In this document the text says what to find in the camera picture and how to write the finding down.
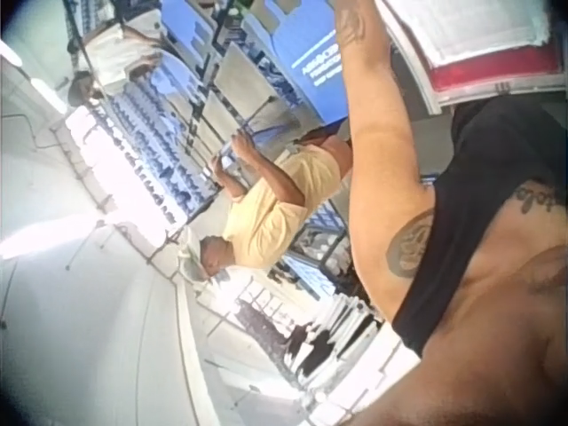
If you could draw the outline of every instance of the cap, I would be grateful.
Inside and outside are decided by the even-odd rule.
[[[201,243],[189,226],[186,228],[186,241],[177,253],[177,268],[190,282],[202,283],[209,279],[201,263]]]

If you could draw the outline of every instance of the man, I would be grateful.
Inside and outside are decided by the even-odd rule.
[[[299,151],[280,164],[260,154],[246,133],[233,137],[234,153],[260,177],[249,191],[223,171],[211,169],[233,205],[222,237],[198,241],[189,233],[180,253],[180,272],[204,281],[228,266],[265,269],[278,262],[313,211],[334,192],[351,169],[351,148],[337,136],[303,138]]]
[[[102,99],[101,90],[109,96],[122,92],[128,81],[146,75],[162,58],[162,24],[154,11],[147,12],[121,26],[112,21],[83,38],[83,44],[96,74],[93,75],[76,40],[67,51],[77,54],[79,64],[71,82],[68,102],[79,107],[89,99]]]
[[[423,187],[377,4],[335,2],[352,252],[422,362],[349,424],[527,424],[568,377],[565,129],[513,97],[458,106],[454,157]]]

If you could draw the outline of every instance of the yellow shirt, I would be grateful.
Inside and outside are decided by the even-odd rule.
[[[276,264],[305,220],[341,185],[334,157],[317,146],[302,147],[278,165],[304,193],[306,205],[279,202],[262,178],[235,201],[223,238],[233,243],[238,266],[264,269]]]

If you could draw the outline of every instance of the black tank top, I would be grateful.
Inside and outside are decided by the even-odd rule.
[[[556,189],[556,202],[527,193],[527,206],[566,200],[566,130],[539,106],[510,96],[461,105],[452,139],[454,157],[434,182],[429,241],[392,324],[420,357],[485,230],[515,190],[535,180]]]

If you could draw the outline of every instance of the man's hand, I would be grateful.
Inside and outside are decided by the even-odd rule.
[[[218,178],[221,173],[223,173],[223,163],[221,162],[221,156],[219,154],[213,155],[211,160],[209,160],[209,168],[216,178]]]
[[[237,130],[237,134],[233,135],[231,147],[234,154],[249,165],[260,155],[250,135],[243,130]]]

